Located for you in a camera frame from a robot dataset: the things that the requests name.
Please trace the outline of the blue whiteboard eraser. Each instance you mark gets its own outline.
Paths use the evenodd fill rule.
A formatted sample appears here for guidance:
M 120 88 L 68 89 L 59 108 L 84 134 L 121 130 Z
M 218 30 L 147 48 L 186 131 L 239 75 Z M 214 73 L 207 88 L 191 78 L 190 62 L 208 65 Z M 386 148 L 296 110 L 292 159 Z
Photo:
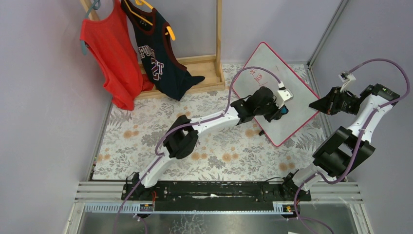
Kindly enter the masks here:
M 286 106 L 283 106 L 280 110 L 281 115 L 286 115 L 286 114 L 288 114 L 288 112 L 289 112 L 289 110 Z

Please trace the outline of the pink framed whiteboard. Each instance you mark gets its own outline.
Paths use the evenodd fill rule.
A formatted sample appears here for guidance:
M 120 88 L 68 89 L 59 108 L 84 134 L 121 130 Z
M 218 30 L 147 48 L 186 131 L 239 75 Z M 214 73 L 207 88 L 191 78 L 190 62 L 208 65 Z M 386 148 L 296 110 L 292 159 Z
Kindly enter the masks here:
M 281 105 L 282 116 L 271 122 L 263 116 L 255 117 L 274 146 L 284 144 L 318 114 L 309 104 L 319 97 L 266 42 L 259 43 L 244 67 L 245 71 L 235 78 L 233 92 L 244 98 L 266 87 Z

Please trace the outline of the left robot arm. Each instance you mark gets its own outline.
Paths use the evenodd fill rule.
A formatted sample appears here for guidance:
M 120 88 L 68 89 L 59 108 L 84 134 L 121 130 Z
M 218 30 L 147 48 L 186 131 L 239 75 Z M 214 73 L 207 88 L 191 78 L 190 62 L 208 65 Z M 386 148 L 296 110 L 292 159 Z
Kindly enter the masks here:
M 155 159 L 139 172 L 137 184 L 144 188 L 156 185 L 173 162 L 192 154 L 199 138 L 203 136 L 250 122 L 256 116 L 264 117 L 267 122 L 279 120 L 288 113 L 285 104 L 292 98 L 293 94 L 286 88 L 273 92 L 262 86 L 252 95 L 229 101 L 223 111 L 194 119 L 185 115 L 178 117 L 155 146 Z

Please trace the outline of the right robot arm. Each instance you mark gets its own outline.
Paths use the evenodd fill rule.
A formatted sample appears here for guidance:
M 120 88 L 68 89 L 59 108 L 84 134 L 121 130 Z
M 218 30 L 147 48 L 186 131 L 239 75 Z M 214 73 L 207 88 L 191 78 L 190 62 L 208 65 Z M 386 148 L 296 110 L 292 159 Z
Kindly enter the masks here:
M 314 152 L 310 165 L 289 173 L 280 185 L 280 195 L 284 199 L 301 197 L 321 179 L 331 177 L 341 181 L 373 154 L 372 134 L 399 98 L 399 94 L 376 84 L 369 85 L 359 96 L 333 87 L 325 97 L 310 103 L 309 107 L 327 115 L 343 111 L 356 115 L 356 119 L 349 127 L 341 126 L 331 134 Z

